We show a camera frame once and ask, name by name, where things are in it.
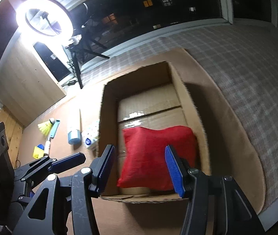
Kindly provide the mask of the blue tape roll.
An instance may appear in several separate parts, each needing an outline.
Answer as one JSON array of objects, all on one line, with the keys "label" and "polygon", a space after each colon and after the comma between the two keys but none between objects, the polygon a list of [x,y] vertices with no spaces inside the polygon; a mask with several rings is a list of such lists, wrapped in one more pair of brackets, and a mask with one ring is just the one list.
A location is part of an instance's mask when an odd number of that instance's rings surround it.
[{"label": "blue tape roll", "polygon": [[77,145],[81,143],[81,131],[79,129],[74,129],[68,132],[68,143],[70,145]]}]

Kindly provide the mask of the yellow card packet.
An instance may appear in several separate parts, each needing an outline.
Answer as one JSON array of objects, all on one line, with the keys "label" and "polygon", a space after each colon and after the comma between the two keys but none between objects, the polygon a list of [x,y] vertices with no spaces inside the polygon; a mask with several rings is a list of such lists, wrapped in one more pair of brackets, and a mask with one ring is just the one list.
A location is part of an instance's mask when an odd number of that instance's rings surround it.
[{"label": "yellow card packet", "polygon": [[44,156],[44,150],[38,146],[34,146],[33,150],[33,158],[40,159]]}]

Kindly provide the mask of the yellow shuttlecock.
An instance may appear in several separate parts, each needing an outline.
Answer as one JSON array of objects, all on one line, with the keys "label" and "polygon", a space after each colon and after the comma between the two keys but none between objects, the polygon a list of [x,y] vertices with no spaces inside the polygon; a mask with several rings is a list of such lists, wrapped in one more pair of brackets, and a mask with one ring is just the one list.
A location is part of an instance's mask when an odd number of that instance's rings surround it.
[{"label": "yellow shuttlecock", "polygon": [[55,119],[50,118],[49,120],[38,124],[38,129],[44,136],[48,136],[50,130],[52,129],[53,125],[55,124]]}]

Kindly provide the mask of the white tissue pack blue print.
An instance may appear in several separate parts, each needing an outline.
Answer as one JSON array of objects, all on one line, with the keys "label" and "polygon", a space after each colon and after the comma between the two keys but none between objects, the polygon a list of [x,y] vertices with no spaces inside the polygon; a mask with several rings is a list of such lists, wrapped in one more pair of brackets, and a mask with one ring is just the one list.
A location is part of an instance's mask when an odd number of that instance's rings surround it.
[{"label": "white tissue pack blue print", "polygon": [[97,141],[99,139],[98,128],[89,127],[83,130],[81,133],[83,142],[88,150],[95,151],[97,146]]}]

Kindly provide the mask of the red cloth pillow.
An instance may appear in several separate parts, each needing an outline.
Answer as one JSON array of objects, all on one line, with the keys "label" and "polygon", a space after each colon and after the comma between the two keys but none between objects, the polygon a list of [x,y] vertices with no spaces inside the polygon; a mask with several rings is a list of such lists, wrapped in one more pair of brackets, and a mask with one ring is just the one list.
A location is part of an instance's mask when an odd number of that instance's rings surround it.
[{"label": "red cloth pillow", "polygon": [[117,186],[120,188],[145,187],[151,190],[173,190],[165,160],[165,149],[172,145],[179,157],[195,165],[198,151],[197,138],[186,126],[161,130],[145,127],[123,129],[126,158]]}]

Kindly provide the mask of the blue round tape measure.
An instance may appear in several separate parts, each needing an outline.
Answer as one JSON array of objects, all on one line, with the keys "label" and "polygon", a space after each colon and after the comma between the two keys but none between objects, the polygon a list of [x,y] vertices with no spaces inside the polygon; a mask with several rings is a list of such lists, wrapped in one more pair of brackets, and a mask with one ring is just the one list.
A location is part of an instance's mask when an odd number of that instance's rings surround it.
[{"label": "blue round tape measure", "polygon": [[42,144],[37,145],[37,147],[44,150],[44,145],[42,145]]}]

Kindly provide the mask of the blue plastic comb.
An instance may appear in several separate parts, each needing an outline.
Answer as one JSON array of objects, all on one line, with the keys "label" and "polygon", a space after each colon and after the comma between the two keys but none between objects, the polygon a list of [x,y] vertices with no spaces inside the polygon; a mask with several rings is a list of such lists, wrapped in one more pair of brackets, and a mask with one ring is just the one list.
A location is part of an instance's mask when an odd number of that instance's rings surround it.
[{"label": "blue plastic comb", "polygon": [[50,130],[49,138],[54,138],[55,137],[59,124],[60,124],[60,121],[55,120],[55,122],[52,126],[52,129]]}]

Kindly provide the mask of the wooden plank headboard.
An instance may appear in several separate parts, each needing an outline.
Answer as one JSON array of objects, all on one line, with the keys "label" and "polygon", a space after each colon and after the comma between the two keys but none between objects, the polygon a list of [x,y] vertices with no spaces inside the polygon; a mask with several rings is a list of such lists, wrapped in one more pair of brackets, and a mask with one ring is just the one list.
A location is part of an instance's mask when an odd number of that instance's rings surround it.
[{"label": "wooden plank headboard", "polygon": [[9,157],[13,168],[20,165],[18,160],[19,146],[23,134],[24,126],[14,117],[6,106],[0,109],[0,122],[5,124],[5,134],[9,146]]}]

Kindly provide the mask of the black power strip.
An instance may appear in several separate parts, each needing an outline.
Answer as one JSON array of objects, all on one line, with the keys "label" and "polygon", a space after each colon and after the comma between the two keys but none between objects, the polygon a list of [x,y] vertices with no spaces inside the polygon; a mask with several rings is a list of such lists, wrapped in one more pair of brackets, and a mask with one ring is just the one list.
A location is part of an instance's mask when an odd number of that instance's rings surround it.
[{"label": "black power strip", "polygon": [[72,85],[75,85],[76,83],[77,83],[77,80],[71,80],[71,81],[68,81],[67,83],[64,83],[62,85],[62,87],[72,86]]}]

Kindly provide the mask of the light wooden cabinet panel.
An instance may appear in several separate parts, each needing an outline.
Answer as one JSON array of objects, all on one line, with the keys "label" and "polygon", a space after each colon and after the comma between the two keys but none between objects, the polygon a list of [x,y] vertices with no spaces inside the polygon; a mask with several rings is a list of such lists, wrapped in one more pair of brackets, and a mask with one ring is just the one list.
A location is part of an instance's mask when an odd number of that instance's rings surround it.
[{"label": "light wooden cabinet panel", "polygon": [[28,126],[65,96],[28,38],[16,32],[0,59],[0,102]]}]

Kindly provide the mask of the brown cardboard box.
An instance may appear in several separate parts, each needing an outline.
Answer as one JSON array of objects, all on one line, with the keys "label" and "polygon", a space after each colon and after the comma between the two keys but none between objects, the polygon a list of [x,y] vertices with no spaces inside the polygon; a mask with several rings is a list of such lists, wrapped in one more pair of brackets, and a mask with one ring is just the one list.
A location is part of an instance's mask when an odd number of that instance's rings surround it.
[{"label": "brown cardboard box", "polygon": [[180,200],[174,191],[117,187],[126,158],[122,131],[138,126],[155,130],[172,126],[190,127],[198,143],[195,166],[206,175],[211,174],[201,117],[178,71],[172,64],[162,61],[118,76],[103,88],[97,156],[102,155],[108,144],[116,149],[116,158],[101,196],[104,200],[131,204]]}]

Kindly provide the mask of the black tripod stand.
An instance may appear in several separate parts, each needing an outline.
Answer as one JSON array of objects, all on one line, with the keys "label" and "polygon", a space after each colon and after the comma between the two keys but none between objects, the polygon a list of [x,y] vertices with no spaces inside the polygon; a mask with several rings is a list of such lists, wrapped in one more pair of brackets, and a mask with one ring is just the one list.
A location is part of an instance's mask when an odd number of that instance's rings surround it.
[{"label": "black tripod stand", "polygon": [[86,63],[87,56],[91,55],[94,57],[101,57],[106,60],[109,59],[109,56],[92,50],[91,43],[102,49],[107,49],[107,47],[92,38],[92,35],[87,29],[87,22],[90,19],[88,11],[88,5],[86,3],[81,3],[69,12],[69,15],[71,16],[70,19],[72,21],[73,35],[70,39],[70,44],[68,44],[66,49],[70,51],[72,57],[70,62],[73,66],[73,71],[78,80],[80,89],[83,88],[80,65]]}]

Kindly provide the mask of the plaid bed sheet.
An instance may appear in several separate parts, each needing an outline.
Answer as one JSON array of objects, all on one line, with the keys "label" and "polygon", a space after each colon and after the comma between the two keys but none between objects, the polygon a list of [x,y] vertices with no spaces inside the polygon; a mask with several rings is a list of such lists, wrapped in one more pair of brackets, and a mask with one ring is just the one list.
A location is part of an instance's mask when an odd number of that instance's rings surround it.
[{"label": "plaid bed sheet", "polygon": [[183,48],[219,87],[242,123],[265,175],[265,206],[278,200],[278,32],[255,25],[201,27],[150,38],[84,69],[101,79],[153,55]]}]

